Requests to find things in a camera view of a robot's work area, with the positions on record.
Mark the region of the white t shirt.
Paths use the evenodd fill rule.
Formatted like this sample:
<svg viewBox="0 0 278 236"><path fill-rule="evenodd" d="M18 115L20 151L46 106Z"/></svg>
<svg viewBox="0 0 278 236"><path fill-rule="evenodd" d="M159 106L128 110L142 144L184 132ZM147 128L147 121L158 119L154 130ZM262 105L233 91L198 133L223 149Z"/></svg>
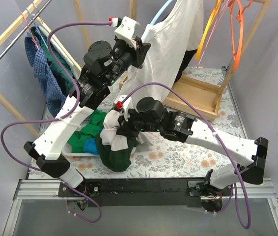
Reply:
<svg viewBox="0 0 278 236"><path fill-rule="evenodd" d="M201 0L178 0L162 22L148 24L143 33L144 43L151 45L143 66L129 67L127 80L120 95L128 95L142 84L145 87L131 98L136 105L142 98L151 96L163 102L169 91L156 85L172 87L187 51L197 50L203 36L204 4Z"/></svg>

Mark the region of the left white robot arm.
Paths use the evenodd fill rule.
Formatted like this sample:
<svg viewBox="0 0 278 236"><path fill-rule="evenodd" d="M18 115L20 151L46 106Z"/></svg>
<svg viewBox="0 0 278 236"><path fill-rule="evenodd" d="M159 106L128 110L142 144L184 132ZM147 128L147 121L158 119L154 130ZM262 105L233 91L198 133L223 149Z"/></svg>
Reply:
<svg viewBox="0 0 278 236"><path fill-rule="evenodd" d="M26 142L25 151L36 160L39 169L69 185L74 196L86 192L85 178L62 155L62 149L80 124L90 116L109 95L109 87L130 67L142 68L150 43L134 39L134 47L122 39L111 46L96 41L88 49L81 75L67 96L56 121L34 142Z"/></svg>

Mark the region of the yellow hanger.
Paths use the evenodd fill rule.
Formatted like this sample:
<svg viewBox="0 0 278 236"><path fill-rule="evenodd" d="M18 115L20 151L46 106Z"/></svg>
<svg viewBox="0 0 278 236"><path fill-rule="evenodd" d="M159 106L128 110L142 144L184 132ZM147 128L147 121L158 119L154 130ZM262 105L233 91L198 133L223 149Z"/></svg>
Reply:
<svg viewBox="0 0 278 236"><path fill-rule="evenodd" d="M208 19L208 22L206 24L206 27L204 29L204 32L203 32L203 35L202 35L202 38L201 38L201 41L200 41L200 44L199 44L199 47L198 47L196 55L195 55L195 60L200 59L201 52L202 52L202 49L203 49L203 45L204 45L204 42L207 38L207 34L209 32L209 29L212 26L212 23L213 23L214 19L216 18L217 14L220 11L222 3L223 3L223 0L216 0L214 8L211 10L211 15Z"/></svg>

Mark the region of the teal blue t shirt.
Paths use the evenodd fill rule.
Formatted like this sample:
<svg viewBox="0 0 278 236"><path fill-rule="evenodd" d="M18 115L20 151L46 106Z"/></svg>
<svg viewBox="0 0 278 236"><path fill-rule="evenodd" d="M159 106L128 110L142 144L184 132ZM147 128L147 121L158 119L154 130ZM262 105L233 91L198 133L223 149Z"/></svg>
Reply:
<svg viewBox="0 0 278 236"><path fill-rule="evenodd" d="M86 143L83 146L83 151L84 153L89 153L96 156L99 155L95 138L91 138L86 141Z"/></svg>

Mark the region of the dark green t shirt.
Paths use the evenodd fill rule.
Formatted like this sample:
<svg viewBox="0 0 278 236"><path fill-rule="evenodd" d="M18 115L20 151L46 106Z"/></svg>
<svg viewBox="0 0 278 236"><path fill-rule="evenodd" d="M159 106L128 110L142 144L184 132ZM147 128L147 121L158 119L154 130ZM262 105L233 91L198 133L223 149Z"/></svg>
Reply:
<svg viewBox="0 0 278 236"><path fill-rule="evenodd" d="M131 165L130 156L142 144L153 145L151 135L140 132L134 139L118 135L118 118L122 113L111 110L105 116L102 131L96 135L95 143L102 163L114 172L123 172Z"/></svg>

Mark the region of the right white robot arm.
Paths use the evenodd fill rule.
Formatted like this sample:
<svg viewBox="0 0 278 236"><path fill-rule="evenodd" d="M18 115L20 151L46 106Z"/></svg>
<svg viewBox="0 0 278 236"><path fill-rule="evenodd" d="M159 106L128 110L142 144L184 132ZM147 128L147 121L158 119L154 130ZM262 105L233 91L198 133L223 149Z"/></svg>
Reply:
<svg viewBox="0 0 278 236"><path fill-rule="evenodd" d="M134 108L132 100L124 95L117 97L114 108L121 112L118 118L118 135L137 138L143 132L158 132L163 138L207 148L226 155L230 152L235 164L209 170L204 181L192 191L200 196L216 195L226 187L243 182L261 185L264 178L268 140L259 137L249 140L216 130L190 114L168 111L163 104L146 97Z"/></svg>

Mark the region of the pink wire hanger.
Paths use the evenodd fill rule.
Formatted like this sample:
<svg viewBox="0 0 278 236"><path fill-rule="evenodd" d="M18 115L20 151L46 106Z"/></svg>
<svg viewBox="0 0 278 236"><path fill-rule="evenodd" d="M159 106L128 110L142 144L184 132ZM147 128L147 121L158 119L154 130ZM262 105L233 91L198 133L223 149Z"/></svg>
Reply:
<svg viewBox="0 0 278 236"><path fill-rule="evenodd" d="M219 10L218 10L218 12L217 12L217 14L216 14L216 17L215 17L215 22L214 22L213 28L212 28L211 33L210 33L210 35L209 35L209 37L208 37L208 39L207 39L207 41L206 41L205 48L204 48L203 51L202 51L202 54L201 54L201 57L200 57L200 59L199 59L199 62L198 62L197 67L200 66L200 63L201 63L202 58L203 58L203 56L204 56L204 54L205 54L205 52L206 52L206 50L207 50L207 46L208 46L208 44L209 44L209 42L210 42L210 40L211 40L211 37L212 37L213 33L215 32L216 27L217 27L218 23L220 22L220 20L221 20L223 14L224 14L226 8L229 7L230 2L231 2L231 0L228 0L228 1L225 3L225 5L224 5L223 7L220 7L220 8L219 8Z"/></svg>

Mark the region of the light blue hanger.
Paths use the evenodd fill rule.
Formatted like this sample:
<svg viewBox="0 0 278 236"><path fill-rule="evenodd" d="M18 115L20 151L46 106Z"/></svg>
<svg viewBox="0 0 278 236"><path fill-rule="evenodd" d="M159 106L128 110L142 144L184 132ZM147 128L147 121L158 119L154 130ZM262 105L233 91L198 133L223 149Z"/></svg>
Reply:
<svg viewBox="0 0 278 236"><path fill-rule="evenodd" d="M159 9L159 11L156 13L156 15L151 20L150 24L155 25L159 17L162 15L162 13L166 10L166 8L173 2L173 0L167 0L163 6Z"/></svg>

